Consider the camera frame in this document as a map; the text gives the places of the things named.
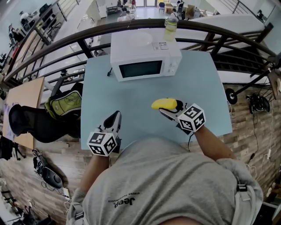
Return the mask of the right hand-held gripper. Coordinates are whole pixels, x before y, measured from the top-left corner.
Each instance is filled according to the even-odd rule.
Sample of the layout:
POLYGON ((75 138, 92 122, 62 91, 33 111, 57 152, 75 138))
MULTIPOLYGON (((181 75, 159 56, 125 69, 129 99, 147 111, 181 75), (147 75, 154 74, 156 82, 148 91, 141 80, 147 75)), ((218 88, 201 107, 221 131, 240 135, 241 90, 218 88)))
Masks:
POLYGON ((169 120, 175 120, 178 123, 177 127, 186 134, 194 133, 205 125, 205 112, 200 106, 193 103, 184 109, 182 101, 176 100, 176 103, 177 111, 160 108, 159 112, 169 120))

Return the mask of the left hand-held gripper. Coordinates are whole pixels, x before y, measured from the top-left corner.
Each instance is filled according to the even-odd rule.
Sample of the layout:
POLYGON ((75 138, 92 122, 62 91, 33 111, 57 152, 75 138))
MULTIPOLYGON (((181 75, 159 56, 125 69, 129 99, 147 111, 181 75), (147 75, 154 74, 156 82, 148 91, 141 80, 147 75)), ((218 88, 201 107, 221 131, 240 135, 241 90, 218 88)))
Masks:
POLYGON ((87 146, 93 155, 108 157, 111 153, 119 153, 121 139, 119 130, 121 128, 122 114, 115 111, 94 131, 90 132, 87 146))

